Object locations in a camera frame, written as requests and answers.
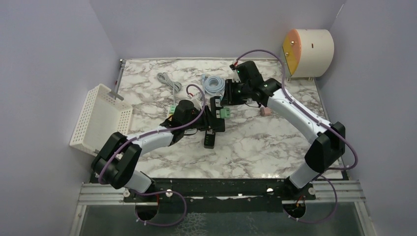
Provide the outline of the black power strip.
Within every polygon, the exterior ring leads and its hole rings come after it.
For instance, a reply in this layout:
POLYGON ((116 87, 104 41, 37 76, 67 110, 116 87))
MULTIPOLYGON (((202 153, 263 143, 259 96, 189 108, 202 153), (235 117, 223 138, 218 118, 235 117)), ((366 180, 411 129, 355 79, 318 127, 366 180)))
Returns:
POLYGON ((213 149, 215 145, 215 132, 212 130, 206 130, 204 137, 204 148, 213 149))
POLYGON ((223 109, 220 100, 220 96, 210 98, 210 127, 214 133, 225 131, 225 120, 220 117, 220 110, 223 109))

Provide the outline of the green cube plug pair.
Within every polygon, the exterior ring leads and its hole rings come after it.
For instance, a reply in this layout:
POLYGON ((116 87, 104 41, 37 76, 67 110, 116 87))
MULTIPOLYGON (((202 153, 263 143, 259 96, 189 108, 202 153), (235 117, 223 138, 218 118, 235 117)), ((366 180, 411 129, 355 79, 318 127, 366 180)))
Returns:
POLYGON ((219 117, 221 119, 229 119, 231 117, 231 111, 229 108, 223 108, 219 110, 219 117))

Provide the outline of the white power strip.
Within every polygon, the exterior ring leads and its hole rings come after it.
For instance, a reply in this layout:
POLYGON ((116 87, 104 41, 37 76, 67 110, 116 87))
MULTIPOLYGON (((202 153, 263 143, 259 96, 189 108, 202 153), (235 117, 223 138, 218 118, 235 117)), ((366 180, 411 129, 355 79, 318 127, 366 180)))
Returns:
POLYGON ((170 118, 176 110, 176 105, 171 105, 168 109, 168 114, 167 114, 167 118, 170 118))

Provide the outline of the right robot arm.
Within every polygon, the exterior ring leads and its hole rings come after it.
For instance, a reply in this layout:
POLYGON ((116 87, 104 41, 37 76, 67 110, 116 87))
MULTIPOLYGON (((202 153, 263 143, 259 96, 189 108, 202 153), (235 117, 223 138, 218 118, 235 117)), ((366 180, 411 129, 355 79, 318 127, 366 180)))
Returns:
POLYGON ((296 200, 309 182, 324 173, 345 153, 345 126, 340 122, 332 124, 321 119, 299 104, 276 79, 264 80, 255 62, 250 60, 232 64, 230 68, 238 76, 238 81, 225 81, 222 106, 242 105, 252 99, 285 118, 311 144, 304 162, 285 180, 284 195, 296 200))

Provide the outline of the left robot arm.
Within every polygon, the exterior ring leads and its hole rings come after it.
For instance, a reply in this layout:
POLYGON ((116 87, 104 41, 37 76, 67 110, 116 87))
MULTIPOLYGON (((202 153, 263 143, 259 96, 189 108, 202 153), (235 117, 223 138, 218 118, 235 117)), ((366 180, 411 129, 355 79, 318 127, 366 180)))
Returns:
POLYGON ((176 144, 188 130, 206 131, 213 128, 216 118, 216 112, 208 105, 198 109, 192 101, 181 100, 174 113, 151 131, 128 136, 120 132, 113 133, 93 160, 91 168, 98 174, 100 184, 134 190, 141 201, 148 202, 154 197, 154 181, 136 169, 140 157, 176 144))

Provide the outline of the pink cube plug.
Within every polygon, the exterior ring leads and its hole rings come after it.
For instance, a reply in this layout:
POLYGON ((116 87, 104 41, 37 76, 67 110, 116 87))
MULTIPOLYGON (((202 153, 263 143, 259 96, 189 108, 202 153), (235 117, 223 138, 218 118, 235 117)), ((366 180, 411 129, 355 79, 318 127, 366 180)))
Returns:
POLYGON ((260 115, 263 116, 263 117, 270 116, 271 115, 270 108, 268 108, 268 107, 261 107, 260 108, 260 115))

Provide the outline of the white cylindrical drum device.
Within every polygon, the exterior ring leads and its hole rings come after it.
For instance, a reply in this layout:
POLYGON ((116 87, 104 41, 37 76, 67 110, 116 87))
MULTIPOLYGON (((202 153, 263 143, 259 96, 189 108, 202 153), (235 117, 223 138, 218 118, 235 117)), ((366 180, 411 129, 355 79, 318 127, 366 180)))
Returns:
POLYGON ((329 68, 334 41, 327 29, 292 29, 282 44, 287 78, 317 78, 329 68))

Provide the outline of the white perforated plastic basket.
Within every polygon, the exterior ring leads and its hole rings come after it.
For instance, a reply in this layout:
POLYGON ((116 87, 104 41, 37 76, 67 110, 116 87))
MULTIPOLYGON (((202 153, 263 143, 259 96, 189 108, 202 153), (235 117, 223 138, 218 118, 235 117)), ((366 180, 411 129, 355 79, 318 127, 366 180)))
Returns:
POLYGON ((127 135, 133 107, 103 84, 87 92, 69 145, 96 156, 115 132, 127 135))

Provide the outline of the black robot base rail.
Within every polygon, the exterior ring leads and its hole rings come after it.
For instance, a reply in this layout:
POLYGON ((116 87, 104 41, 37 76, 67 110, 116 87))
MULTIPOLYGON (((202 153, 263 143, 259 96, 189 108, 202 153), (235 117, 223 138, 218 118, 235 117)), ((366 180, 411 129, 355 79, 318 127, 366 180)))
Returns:
POLYGON ((315 200, 307 184, 302 190, 290 190, 284 178, 155 178, 149 192, 140 196, 133 191, 125 203, 157 207, 160 213, 282 212, 284 204, 298 199, 315 200))

